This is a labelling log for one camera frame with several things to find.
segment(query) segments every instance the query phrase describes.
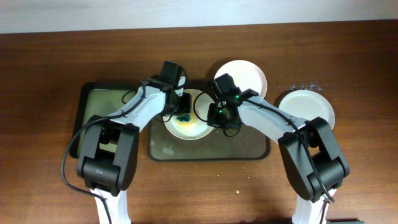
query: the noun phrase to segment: plate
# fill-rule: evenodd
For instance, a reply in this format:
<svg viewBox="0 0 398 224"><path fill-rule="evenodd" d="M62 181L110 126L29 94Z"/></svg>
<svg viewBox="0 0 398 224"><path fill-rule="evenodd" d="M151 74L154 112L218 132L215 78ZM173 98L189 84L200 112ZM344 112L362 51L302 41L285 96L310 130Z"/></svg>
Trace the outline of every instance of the plate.
<svg viewBox="0 0 398 224"><path fill-rule="evenodd" d="M184 140L196 140L205 137L214 127L208 126L205 122L199 120L193 112L193 102L195 98L201 93L200 90L187 89L184 93L189 93L192 96L192 111L190 113L189 121L180 121L180 116L173 116L169 122L165 123L167 130L175 137ZM214 103L213 99L206 93L202 94L196 103L196 112L201 119L207 120L207 111L210 103ZM168 116L163 117L163 121L167 121Z"/></svg>
<svg viewBox="0 0 398 224"><path fill-rule="evenodd" d="M331 104L325 97L314 91L296 90L289 93L280 102L279 109L307 120L321 117L332 129L335 126L335 112Z"/></svg>
<svg viewBox="0 0 398 224"><path fill-rule="evenodd" d="M216 73L215 78L228 73L234 78L234 83L241 91L252 89L262 97L267 93L267 79L261 69L246 60L234 60L223 65Z"/></svg>

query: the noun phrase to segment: robotic hand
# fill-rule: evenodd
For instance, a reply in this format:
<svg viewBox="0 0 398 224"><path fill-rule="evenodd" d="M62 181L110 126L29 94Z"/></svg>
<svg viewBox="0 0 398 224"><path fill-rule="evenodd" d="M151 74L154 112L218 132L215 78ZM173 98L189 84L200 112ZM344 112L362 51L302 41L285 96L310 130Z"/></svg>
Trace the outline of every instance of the robotic hand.
<svg viewBox="0 0 398 224"><path fill-rule="evenodd" d="M142 82L135 97L119 111L103 118L92 117L65 150L63 180L73 190L96 198L101 224L131 223L126 190L136 169L139 132L157 114L173 116L190 112L192 98L183 93L188 82L186 74L181 77L183 72L181 66L165 62L161 74ZM327 202L334 201L332 195L349 174L348 163L329 124L321 118L307 121L289 115L255 91L241 92L228 74L216 78L212 87L217 100L209 106L207 124L238 131L245 124L276 142L288 180L298 194L292 222L326 223ZM70 145L84 129L77 173L91 192L70 185L63 174ZM109 143L117 144L115 153L101 149L102 144ZM320 152L311 156L308 145L319 147Z"/></svg>

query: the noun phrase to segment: white wall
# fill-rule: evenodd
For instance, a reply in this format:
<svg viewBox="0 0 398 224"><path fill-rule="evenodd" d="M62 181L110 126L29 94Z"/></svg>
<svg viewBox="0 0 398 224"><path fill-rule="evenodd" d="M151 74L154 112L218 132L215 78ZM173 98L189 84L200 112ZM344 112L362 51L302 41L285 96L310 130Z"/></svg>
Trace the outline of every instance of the white wall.
<svg viewBox="0 0 398 224"><path fill-rule="evenodd" d="M397 0L0 0L0 33L397 18Z"/></svg>

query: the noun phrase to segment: wooden table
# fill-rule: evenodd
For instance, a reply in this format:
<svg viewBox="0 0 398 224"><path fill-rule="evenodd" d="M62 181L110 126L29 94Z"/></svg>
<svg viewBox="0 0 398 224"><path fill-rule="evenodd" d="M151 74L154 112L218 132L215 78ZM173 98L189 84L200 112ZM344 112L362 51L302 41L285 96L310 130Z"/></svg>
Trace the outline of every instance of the wooden table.
<svg viewBox="0 0 398 224"><path fill-rule="evenodd" d="M271 103L293 85L317 85L332 104L351 174L327 218L396 222L397 21L0 35L0 222L98 223L94 199L60 178L84 83L137 83L164 60L183 65L191 78L212 78L235 59L262 68ZM144 130L127 193L134 223L292 216L296 194L276 144L262 161L154 162L147 138ZM66 170L71 183L84 187L75 159L68 158Z"/></svg>

